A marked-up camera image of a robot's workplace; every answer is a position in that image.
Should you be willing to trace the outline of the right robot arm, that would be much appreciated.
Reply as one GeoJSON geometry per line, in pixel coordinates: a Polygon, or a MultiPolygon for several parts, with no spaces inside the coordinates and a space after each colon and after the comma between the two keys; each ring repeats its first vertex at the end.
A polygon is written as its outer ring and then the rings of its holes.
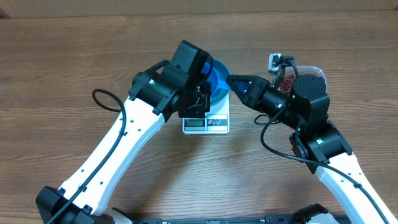
{"type": "Polygon", "coordinates": [[[294,129],[293,155],[261,144],[281,157],[302,162],[337,199],[351,223],[397,223],[361,170],[352,147],[328,119],[330,98],[325,79],[297,75],[289,95],[259,76],[229,75],[226,79],[242,104],[294,129]]]}

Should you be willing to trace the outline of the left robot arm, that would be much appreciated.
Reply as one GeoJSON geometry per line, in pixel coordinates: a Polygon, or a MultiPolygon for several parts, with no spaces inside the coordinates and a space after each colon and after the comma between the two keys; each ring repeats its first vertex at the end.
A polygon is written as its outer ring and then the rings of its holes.
{"type": "Polygon", "coordinates": [[[132,223],[109,200],[127,168],[146,142],[177,112],[204,117],[210,110],[211,85],[207,79],[213,57],[186,40],[171,60],[162,60],[132,81],[129,96],[112,97],[118,118],[83,165],[58,189],[44,187],[35,202],[44,223],[132,223]]]}

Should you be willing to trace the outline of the blue plastic measuring scoop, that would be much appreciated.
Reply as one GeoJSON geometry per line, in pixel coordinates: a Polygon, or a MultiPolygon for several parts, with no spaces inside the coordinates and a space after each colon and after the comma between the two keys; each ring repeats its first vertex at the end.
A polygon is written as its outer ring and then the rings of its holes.
{"type": "Polygon", "coordinates": [[[227,76],[229,76],[229,70],[227,67],[217,59],[213,60],[213,68],[207,82],[211,86],[211,94],[214,95],[216,90],[230,90],[229,85],[226,82],[227,76]]]}

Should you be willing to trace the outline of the red adzuki beans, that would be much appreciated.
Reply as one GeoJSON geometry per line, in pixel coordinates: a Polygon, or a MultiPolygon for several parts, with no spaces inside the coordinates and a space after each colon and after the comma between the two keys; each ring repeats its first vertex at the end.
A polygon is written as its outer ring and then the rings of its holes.
{"type": "Polygon", "coordinates": [[[293,83],[294,83],[294,80],[296,79],[296,77],[297,76],[295,74],[285,77],[283,82],[278,87],[278,90],[280,92],[282,92],[283,94],[289,96],[291,94],[292,86],[293,86],[293,83]]]}

